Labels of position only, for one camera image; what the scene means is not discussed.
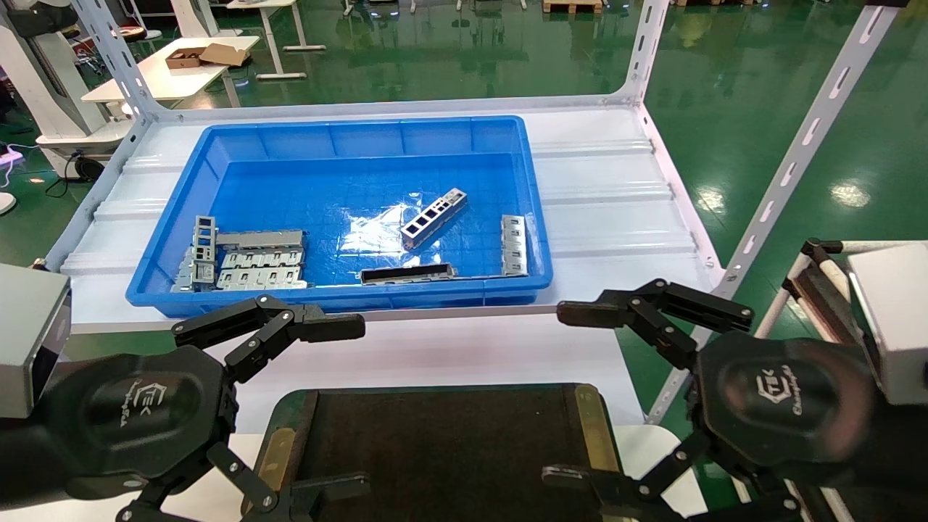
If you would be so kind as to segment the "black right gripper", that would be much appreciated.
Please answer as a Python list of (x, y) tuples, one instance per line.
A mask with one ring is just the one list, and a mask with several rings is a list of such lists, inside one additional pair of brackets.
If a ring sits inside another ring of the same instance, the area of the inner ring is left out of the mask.
[[(666, 280), (631, 291), (604, 290), (591, 302), (561, 301), (562, 324), (594, 329), (629, 327), (667, 363), (692, 370), (700, 416), (726, 448), (762, 467), (833, 466), (849, 460), (867, 439), (879, 405), (868, 364), (846, 346), (802, 338), (758, 339), (749, 331), (755, 311)], [(700, 350), (672, 323), (678, 318), (720, 335)], [(584, 490), (600, 515), (633, 521), (798, 521), (788, 490), (717, 511), (685, 516), (662, 494), (712, 449), (693, 433), (641, 479), (620, 471), (549, 465), (542, 481)]]

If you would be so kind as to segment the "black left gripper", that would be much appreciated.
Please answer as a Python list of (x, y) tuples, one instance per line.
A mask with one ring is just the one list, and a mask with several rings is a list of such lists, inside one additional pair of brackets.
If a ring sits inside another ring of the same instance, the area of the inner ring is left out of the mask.
[[(245, 340), (225, 356), (225, 367), (202, 352), (241, 335)], [(189, 521), (163, 512), (163, 502), (213, 465), (251, 503), (242, 521), (318, 521), (329, 503), (371, 492), (368, 476), (348, 473), (272, 490), (225, 444), (238, 412), (233, 383), (248, 382), (296, 341), (364, 335), (359, 314), (327, 314), (317, 304), (289, 305), (263, 294), (173, 326), (176, 346), (193, 347), (83, 365), (43, 397), (43, 425), (64, 492), (121, 495), (136, 481), (148, 485), (117, 521)]]

